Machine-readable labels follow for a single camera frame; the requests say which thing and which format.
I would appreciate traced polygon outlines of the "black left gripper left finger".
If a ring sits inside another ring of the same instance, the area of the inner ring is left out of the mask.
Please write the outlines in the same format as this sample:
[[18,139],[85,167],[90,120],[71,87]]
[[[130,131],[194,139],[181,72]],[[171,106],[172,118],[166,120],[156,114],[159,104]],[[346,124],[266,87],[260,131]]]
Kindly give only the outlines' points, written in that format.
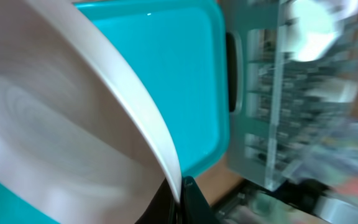
[[166,179],[135,224],[176,224],[176,203]]

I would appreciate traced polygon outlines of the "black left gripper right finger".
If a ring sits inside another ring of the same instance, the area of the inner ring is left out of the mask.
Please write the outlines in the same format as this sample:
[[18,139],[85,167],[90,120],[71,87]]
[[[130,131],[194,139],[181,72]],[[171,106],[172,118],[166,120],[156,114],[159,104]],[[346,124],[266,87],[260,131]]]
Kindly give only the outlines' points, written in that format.
[[219,224],[194,178],[182,179],[180,214],[182,224]]

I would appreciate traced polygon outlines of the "pink plate with food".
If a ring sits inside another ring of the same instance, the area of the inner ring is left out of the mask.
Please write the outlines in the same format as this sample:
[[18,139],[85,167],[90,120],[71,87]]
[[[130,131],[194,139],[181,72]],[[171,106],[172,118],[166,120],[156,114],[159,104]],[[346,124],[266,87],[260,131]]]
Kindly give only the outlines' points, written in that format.
[[137,74],[68,1],[0,1],[0,183],[59,223],[134,223],[177,152]]

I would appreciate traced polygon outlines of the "white bowl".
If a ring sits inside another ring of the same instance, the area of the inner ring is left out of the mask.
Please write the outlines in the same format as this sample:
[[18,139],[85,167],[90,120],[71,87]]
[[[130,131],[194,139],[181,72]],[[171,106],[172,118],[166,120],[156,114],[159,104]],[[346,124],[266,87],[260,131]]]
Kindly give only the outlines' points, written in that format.
[[357,14],[358,0],[290,1],[283,51],[296,62],[318,60],[342,35],[344,20]]

